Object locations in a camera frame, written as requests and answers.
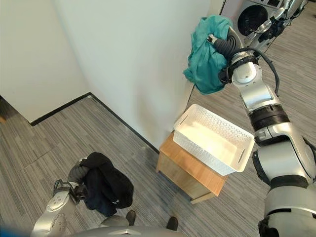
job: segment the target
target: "perforated basket side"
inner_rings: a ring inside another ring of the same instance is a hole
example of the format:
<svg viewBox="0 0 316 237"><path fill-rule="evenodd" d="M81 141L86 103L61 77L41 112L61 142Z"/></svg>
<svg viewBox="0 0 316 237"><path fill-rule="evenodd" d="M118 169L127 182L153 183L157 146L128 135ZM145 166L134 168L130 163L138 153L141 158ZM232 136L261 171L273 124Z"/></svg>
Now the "perforated basket side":
<svg viewBox="0 0 316 237"><path fill-rule="evenodd" d="M234 145L240 147L244 144L245 140L253 138L252 134L225 120L217 114L199 105L194 106L195 113L194 115L190 116L194 116L195 121L216 132L218 135L225 138Z"/></svg>
<svg viewBox="0 0 316 237"><path fill-rule="evenodd" d="M225 163L221 162L216 157L212 156L206 150L199 147L197 144L189 140L181 132L177 130L174 131L173 141L177 143L184 150L189 152L191 155L195 156L201 162L209 166L211 169L215 170L220 175L227 175L235 172L234 169L230 168Z"/></svg>

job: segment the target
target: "black cable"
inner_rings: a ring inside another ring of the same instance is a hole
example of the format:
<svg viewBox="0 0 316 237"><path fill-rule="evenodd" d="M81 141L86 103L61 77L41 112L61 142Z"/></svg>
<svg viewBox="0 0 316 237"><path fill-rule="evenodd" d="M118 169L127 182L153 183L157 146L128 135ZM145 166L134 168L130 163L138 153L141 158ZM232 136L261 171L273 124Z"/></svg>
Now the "black cable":
<svg viewBox="0 0 316 237"><path fill-rule="evenodd" d="M229 56L229 60L228 62L231 62L233 56L237 53L241 53L241 52L245 52L245 51L255 51L256 53L258 53L265 61L266 63L269 65L271 71L273 72L273 74L275 75L275 80L276 80L276 88L275 88L275 94L277 95L278 97L278 88L280 86L280 78L278 77L278 74L277 74L277 71L276 71L276 68L274 67L272 61L261 51L255 49L255 48L251 48L251 47L247 47L247 48L240 48L240 49L237 49L235 51L233 51L230 56Z"/></svg>
<svg viewBox="0 0 316 237"><path fill-rule="evenodd" d="M293 20L293 19L299 17L299 16L301 15L302 11L305 9L305 6L306 6L308 3L309 3L309 1L307 1L307 3L302 7L302 10L301 10L301 11L298 13L298 15L296 15L296 16L292 15L291 17L287 18L287 12L286 12L285 20L288 20L288 19L291 19L291 18L292 18L292 20Z"/></svg>
<svg viewBox="0 0 316 237"><path fill-rule="evenodd" d="M228 67L226 67L226 78L230 78L228 73Z"/></svg>
<svg viewBox="0 0 316 237"><path fill-rule="evenodd" d="M316 146L309 142L305 137L303 137L304 142L312 149L313 155L314 155L314 161L316 164Z"/></svg>
<svg viewBox="0 0 316 237"><path fill-rule="evenodd" d="M74 190L74 188L73 188L73 186L71 185L70 182L63 182L61 179L58 179L58 180L56 180L56 182L55 182L55 184L54 184L53 196L55 195L55 191L56 191L56 189L58 189L58 186L59 186L60 184L61 184L61 187L63 187L64 184L67 184L67 185L70 187L72 193L75 194L75 190Z"/></svg>
<svg viewBox="0 0 316 237"><path fill-rule="evenodd" d="M270 46L272 45L272 43L276 40L276 38L277 38L277 37L275 37L275 38L273 39L273 41L272 41L272 42L270 42L270 44L269 44L268 48L267 48L267 49L266 49L266 51L264 51L263 53L266 53L266 52L268 51L268 49L270 48Z"/></svg>
<svg viewBox="0 0 316 237"><path fill-rule="evenodd" d="M292 25L292 21L295 19L295 18L297 18L297 17L299 17L300 15L301 15L301 13L302 13L302 11L304 10L304 7L308 4L309 2L307 2L304 6L303 6L303 8L302 8L302 10L296 15L296 16L291 16L290 18L288 18L288 19L291 19L290 20L290 22L286 25L286 26L291 26Z"/></svg>
<svg viewBox="0 0 316 237"><path fill-rule="evenodd" d="M288 9L287 10L285 10L286 11L286 15L285 15L285 18L287 18L287 13L288 13Z"/></svg>

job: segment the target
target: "basket handle hole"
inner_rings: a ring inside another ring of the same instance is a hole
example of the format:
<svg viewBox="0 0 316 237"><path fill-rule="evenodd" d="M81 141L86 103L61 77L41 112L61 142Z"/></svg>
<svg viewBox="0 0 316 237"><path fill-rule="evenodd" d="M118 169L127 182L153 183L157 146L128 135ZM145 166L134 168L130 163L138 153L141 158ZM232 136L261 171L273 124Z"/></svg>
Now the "basket handle hole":
<svg viewBox="0 0 316 237"><path fill-rule="evenodd" d="M242 150L242 152L241 152L241 154L240 154L240 157L239 157L239 159L238 159L238 163L241 161L241 158L242 158L244 152L245 152L245 149Z"/></svg>
<svg viewBox="0 0 316 237"><path fill-rule="evenodd" d="M186 120L186 118L188 117L189 115L185 116L185 118L182 120L182 122L179 124L179 126L184 122L184 120Z"/></svg>

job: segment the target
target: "washing machine door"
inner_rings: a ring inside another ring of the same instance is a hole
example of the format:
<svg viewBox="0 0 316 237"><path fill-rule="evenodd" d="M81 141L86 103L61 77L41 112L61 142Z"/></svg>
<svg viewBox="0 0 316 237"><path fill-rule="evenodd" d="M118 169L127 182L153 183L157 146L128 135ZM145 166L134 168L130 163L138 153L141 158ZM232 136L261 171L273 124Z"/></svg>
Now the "washing machine door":
<svg viewBox="0 0 316 237"><path fill-rule="evenodd" d="M256 31L257 28L268 19L267 10L261 5L247 7L239 16L237 26L243 36Z"/></svg>

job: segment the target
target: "white wall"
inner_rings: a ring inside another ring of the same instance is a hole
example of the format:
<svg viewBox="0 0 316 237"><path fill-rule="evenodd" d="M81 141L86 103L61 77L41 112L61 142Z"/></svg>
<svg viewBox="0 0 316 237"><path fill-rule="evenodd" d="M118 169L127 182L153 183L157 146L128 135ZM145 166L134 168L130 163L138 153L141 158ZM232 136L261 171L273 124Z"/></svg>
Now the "white wall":
<svg viewBox="0 0 316 237"><path fill-rule="evenodd" d="M0 95L29 122L89 91L51 0L2 0Z"/></svg>
<svg viewBox="0 0 316 237"><path fill-rule="evenodd" d="M190 33L210 0L55 3L91 92L158 148L186 107Z"/></svg>
<svg viewBox="0 0 316 237"><path fill-rule="evenodd" d="M211 4L207 15L219 15L224 4L224 0L210 0Z"/></svg>

